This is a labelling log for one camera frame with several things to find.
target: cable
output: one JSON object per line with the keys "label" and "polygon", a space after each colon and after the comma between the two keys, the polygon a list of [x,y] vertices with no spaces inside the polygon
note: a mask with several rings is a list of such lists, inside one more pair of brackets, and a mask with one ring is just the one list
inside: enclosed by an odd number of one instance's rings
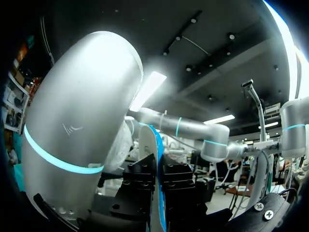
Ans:
{"label": "cable", "polygon": [[236,167],[232,168],[233,162],[234,162],[234,161],[232,161],[231,164],[230,164],[230,166],[227,167],[227,173],[226,173],[226,175],[225,175],[225,177],[224,177],[224,179],[223,179],[223,181],[222,181],[222,183],[221,183],[221,186],[222,186],[222,185],[224,184],[224,182],[226,181],[227,176],[228,176],[228,174],[230,173],[230,171],[233,170],[233,169],[238,168],[238,165],[237,165]]}
{"label": "cable", "polygon": [[287,198],[289,197],[290,191],[293,191],[295,193],[295,201],[297,202],[298,201],[298,194],[297,194],[297,190],[295,188],[288,188],[286,190],[283,190],[281,193],[279,193],[279,195],[281,196],[281,195],[283,195],[287,192],[288,193],[288,195],[286,196],[286,200],[287,200]]}
{"label": "cable", "polygon": [[[254,160],[253,160],[252,167],[255,166],[256,160],[257,160],[257,159],[254,159]],[[251,175],[252,175],[252,170],[253,170],[253,168],[251,168],[251,170],[250,170],[249,177],[248,177],[248,181],[247,181],[247,184],[246,184],[246,189],[244,190],[244,192],[243,192],[243,194],[242,194],[242,198],[241,198],[241,200],[240,200],[239,206],[241,206],[241,204],[242,204],[242,202],[243,202],[243,199],[244,199],[244,197],[245,197],[245,194],[246,194],[246,192],[247,192],[247,189],[248,189],[248,187],[249,187],[250,178],[251,178]],[[239,211],[239,207],[237,208],[237,210],[236,210],[235,214],[233,215],[232,219],[236,216],[236,214],[237,214],[238,211]]]}
{"label": "cable", "polygon": [[265,159],[266,159],[266,162],[267,162],[267,169],[266,169],[267,176],[266,176],[266,183],[265,183],[265,186],[264,186],[265,191],[264,191],[264,195],[263,195],[263,196],[266,196],[268,179],[269,179],[269,160],[268,160],[267,154],[265,153],[265,151],[263,149],[261,150],[261,152],[265,156]]}
{"label": "cable", "polygon": [[[261,150],[259,151],[259,153],[258,153],[258,155],[257,155],[257,158],[261,155],[261,153],[263,153],[263,155],[265,156],[266,161],[267,161],[267,179],[266,179],[266,180],[268,181],[268,176],[269,176],[269,161],[268,161],[268,158],[267,158],[267,155],[266,155],[264,149],[261,149]],[[253,167],[255,166],[255,163],[256,163],[257,158],[254,159],[254,161],[253,161],[253,165],[252,165]],[[245,197],[245,194],[246,194],[246,192],[247,192],[247,189],[248,189],[248,187],[249,187],[249,182],[250,182],[250,178],[251,178],[251,175],[252,175],[252,170],[253,170],[253,168],[250,170],[250,174],[249,174],[248,181],[247,181],[247,184],[246,184],[246,189],[244,190],[244,192],[243,192],[243,194],[242,194],[242,198],[241,198],[241,201],[240,201],[240,203],[239,203],[239,206],[241,206],[241,204],[242,204],[242,202],[243,202],[243,199],[244,199],[244,197]],[[236,214],[237,214],[238,211],[239,211],[239,207],[237,208],[237,210],[236,210],[235,214],[233,215],[232,219],[236,216]]]}
{"label": "cable", "polygon": [[[292,167],[290,169],[291,169],[291,174],[290,174],[289,184],[286,186],[287,189],[291,188],[292,179],[293,179]],[[289,198],[289,192],[288,192],[288,195],[286,196],[285,200],[287,201],[288,198]]]}
{"label": "cable", "polygon": [[194,150],[200,151],[200,149],[197,149],[196,147],[193,147],[193,146],[191,146],[191,145],[189,145],[189,144],[186,144],[186,143],[184,143],[183,141],[181,141],[181,140],[179,140],[179,139],[176,139],[174,136],[171,136],[171,135],[168,135],[168,134],[167,134],[167,136],[168,136],[168,137],[171,137],[171,138],[174,139],[174,140],[176,140],[178,143],[181,143],[181,144],[183,144],[183,145],[185,145],[185,146],[188,146],[188,147],[190,147],[190,148],[192,148],[192,149],[194,149]]}
{"label": "cable", "polygon": [[217,164],[216,163],[213,163],[213,165],[214,165],[214,169],[215,169],[215,172],[216,172],[216,183],[215,183],[215,186],[217,186],[217,182],[219,181],[218,169],[217,169]]}
{"label": "cable", "polygon": [[203,52],[205,52],[208,56],[209,53],[206,52],[203,48],[201,48],[200,46],[198,46],[195,42],[193,42],[192,40],[189,40],[187,37],[182,36],[185,40],[189,41],[190,43],[192,43],[193,45],[195,45],[196,47],[198,47],[199,49],[201,49]]}

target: ceiling light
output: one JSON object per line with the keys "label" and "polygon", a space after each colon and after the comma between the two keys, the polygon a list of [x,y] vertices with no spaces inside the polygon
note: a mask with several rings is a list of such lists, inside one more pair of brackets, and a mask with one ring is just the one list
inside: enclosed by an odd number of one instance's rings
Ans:
{"label": "ceiling light", "polygon": [[278,122],[269,123],[269,124],[266,124],[266,125],[265,125],[265,128],[266,128],[266,127],[276,126],[276,125],[278,125]]}
{"label": "ceiling light", "polygon": [[212,120],[208,120],[208,121],[205,121],[204,124],[215,124],[215,123],[219,123],[219,122],[225,122],[225,121],[228,121],[228,120],[232,120],[234,119],[234,115],[227,115],[227,116],[224,116],[224,117],[219,117],[219,118],[215,118],[215,119],[212,119]]}
{"label": "ceiling light", "polygon": [[186,69],[187,72],[191,72],[192,66],[191,66],[191,65],[187,65],[187,66],[185,67],[185,69]]}
{"label": "ceiling light", "polygon": [[169,54],[169,50],[166,50],[166,51],[163,52],[164,56],[167,56],[168,54]]}
{"label": "ceiling light", "polygon": [[136,95],[131,104],[130,110],[135,112],[139,111],[143,104],[162,85],[166,78],[166,76],[158,72],[152,72]]}
{"label": "ceiling light", "polygon": [[235,39],[235,35],[232,34],[232,33],[229,33],[229,34],[228,34],[228,37],[229,37],[230,40],[234,40],[234,39]]}
{"label": "ceiling light", "polygon": [[125,120],[134,120],[135,118],[132,116],[125,116]]}
{"label": "ceiling light", "polygon": [[289,101],[290,101],[295,99],[297,89],[297,59],[296,59],[294,42],[290,30],[288,28],[288,25],[286,25],[286,23],[280,17],[280,15],[266,1],[263,0],[263,2],[265,3],[266,7],[269,9],[270,13],[274,17],[274,20],[277,23],[278,29],[283,39],[289,64],[289,74],[290,74]]}

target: gray cylinder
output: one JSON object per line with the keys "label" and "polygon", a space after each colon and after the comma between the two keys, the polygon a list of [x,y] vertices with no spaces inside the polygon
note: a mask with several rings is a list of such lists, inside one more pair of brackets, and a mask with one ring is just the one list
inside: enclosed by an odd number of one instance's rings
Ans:
{"label": "gray cylinder", "polygon": [[296,158],[306,152],[306,127],[309,121],[309,98],[286,102],[281,108],[282,157]]}
{"label": "gray cylinder", "polygon": [[205,125],[203,122],[165,115],[148,108],[141,108],[138,112],[129,111],[128,115],[140,123],[153,125],[167,135],[194,140],[204,139],[201,157],[207,161],[221,162],[227,156],[226,148],[229,136],[227,126]]}
{"label": "gray cylinder", "polygon": [[24,128],[23,172],[31,202],[41,194],[64,217],[83,217],[142,78],[134,47],[94,32],[71,47],[38,89]]}

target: desk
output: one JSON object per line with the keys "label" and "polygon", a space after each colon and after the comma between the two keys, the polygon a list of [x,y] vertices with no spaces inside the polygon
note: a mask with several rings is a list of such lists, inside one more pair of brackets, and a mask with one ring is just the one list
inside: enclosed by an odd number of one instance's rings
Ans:
{"label": "desk", "polygon": [[[246,191],[246,193],[245,193],[246,197],[250,197],[251,196],[252,188],[253,188],[253,185],[249,185],[248,186],[249,191]],[[233,198],[232,198],[231,204],[229,206],[229,209],[233,212],[233,210],[234,210],[234,208],[236,206],[237,198],[238,198],[238,196],[242,196],[243,195],[243,191],[238,192],[236,187],[233,187],[233,188],[230,188],[230,189],[226,190],[226,192],[233,194]]]}
{"label": "desk", "polygon": [[[248,186],[249,191],[246,191],[246,193],[245,193],[246,197],[250,197],[251,196],[252,188],[253,188],[253,185],[249,185]],[[242,196],[243,195],[243,191],[242,192],[238,192],[236,187],[228,189],[226,192],[234,194],[234,195],[237,195],[237,196]]]}

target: floor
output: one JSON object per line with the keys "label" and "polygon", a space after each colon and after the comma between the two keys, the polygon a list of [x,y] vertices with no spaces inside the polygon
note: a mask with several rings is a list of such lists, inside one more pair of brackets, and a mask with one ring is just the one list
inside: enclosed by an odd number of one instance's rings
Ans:
{"label": "floor", "polygon": [[[110,181],[106,181],[105,184],[107,186],[110,186],[110,185],[114,186],[114,184],[110,183]],[[116,189],[106,188],[103,195],[115,196],[116,193],[117,193]],[[206,203],[206,206],[208,207],[207,214],[211,214],[211,213],[217,212],[219,210],[228,208],[230,206],[232,198],[233,198],[233,194],[227,193],[226,195],[224,195],[223,189],[216,190],[212,195],[211,201]],[[241,196],[238,197],[237,202],[236,202],[236,207],[234,208],[233,213],[236,212],[236,209],[239,206],[241,198],[242,198]],[[244,198],[244,201],[241,204],[241,207],[247,206],[247,203],[249,201],[248,199],[249,199],[248,197]],[[245,212],[245,208],[239,209],[236,216],[242,214],[243,212]]]}

